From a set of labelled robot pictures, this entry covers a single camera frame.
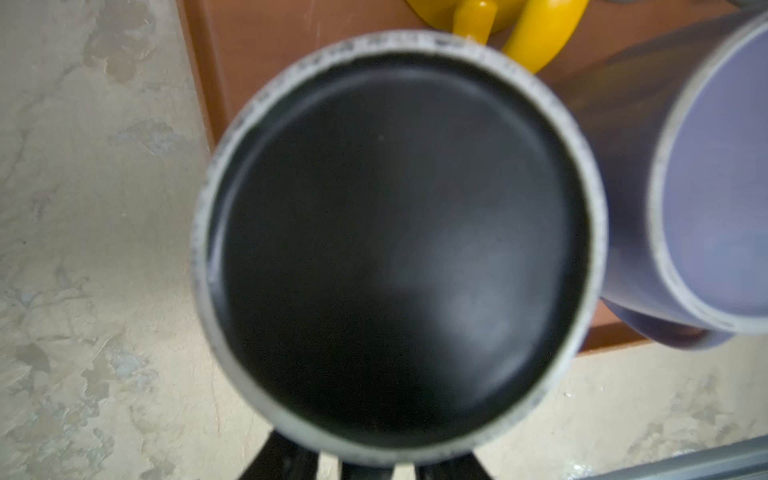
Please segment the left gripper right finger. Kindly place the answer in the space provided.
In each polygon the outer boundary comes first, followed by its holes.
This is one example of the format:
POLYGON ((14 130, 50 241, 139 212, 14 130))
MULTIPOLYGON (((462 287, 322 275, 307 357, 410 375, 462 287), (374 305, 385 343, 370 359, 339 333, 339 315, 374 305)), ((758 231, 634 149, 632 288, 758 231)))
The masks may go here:
POLYGON ((417 480, 491 480, 473 453, 429 465, 415 465, 417 480))

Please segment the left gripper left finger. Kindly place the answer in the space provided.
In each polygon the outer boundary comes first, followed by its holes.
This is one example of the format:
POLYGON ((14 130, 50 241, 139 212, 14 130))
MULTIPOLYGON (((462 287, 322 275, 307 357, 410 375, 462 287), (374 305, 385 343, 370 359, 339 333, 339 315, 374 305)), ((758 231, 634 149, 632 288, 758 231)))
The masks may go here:
POLYGON ((315 480, 319 454, 273 430, 240 480, 315 480))

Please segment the black mug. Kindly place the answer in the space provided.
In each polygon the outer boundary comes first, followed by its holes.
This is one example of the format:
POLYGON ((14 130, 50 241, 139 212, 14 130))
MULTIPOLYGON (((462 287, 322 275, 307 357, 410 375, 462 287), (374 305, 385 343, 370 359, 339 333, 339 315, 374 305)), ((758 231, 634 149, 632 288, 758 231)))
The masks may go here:
POLYGON ((501 53, 367 34, 231 122, 191 234, 207 341, 243 399, 371 467, 469 453, 534 410, 597 308, 608 209, 571 113, 501 53))

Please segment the yellow mug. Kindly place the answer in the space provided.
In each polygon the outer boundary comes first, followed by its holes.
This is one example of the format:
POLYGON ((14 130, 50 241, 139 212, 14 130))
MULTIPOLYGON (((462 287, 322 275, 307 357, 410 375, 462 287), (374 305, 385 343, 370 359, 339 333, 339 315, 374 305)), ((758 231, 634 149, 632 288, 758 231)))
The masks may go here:
POLYGON ((532 73, 564 48, 580 23, 588 0, 408 0, 429 26, 486 44, 512 29, 502 52, 532 73))

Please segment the lavender mug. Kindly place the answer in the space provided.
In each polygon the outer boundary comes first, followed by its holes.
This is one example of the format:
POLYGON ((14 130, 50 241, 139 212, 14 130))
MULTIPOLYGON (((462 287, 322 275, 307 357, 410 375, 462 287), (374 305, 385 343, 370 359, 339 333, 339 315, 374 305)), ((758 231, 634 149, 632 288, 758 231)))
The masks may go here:
POLYGON ((556 86, 609 209, 602 300, 658 343, 767 330, 767 10, 681 28, 556 86))

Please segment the brown rectangular tray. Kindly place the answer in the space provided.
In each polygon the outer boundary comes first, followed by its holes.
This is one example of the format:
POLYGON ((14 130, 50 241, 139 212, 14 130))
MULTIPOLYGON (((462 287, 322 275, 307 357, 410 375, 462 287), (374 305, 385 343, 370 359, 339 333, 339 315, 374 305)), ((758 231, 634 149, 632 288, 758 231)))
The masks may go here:
MULTIPOLYGON (((180 1, 177 7, 211 147, 252 95, 295 61, 351 37, 427 26, 403 1, 180 1)), ((625 48, 735 9, 727 1, 593 1, 541 77, 554 85, 625 48)))

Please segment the aluminium front rail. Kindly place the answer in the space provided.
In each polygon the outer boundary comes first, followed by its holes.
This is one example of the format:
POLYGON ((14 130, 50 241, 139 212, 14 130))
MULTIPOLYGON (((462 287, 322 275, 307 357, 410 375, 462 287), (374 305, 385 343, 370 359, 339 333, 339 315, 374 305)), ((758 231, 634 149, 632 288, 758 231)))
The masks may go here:
POLYGON ((765 479, 765 435, 708 448, 701 442, 656 437, 628 448, 622 467, 599 473, 575 464, 567 479, 765 479))

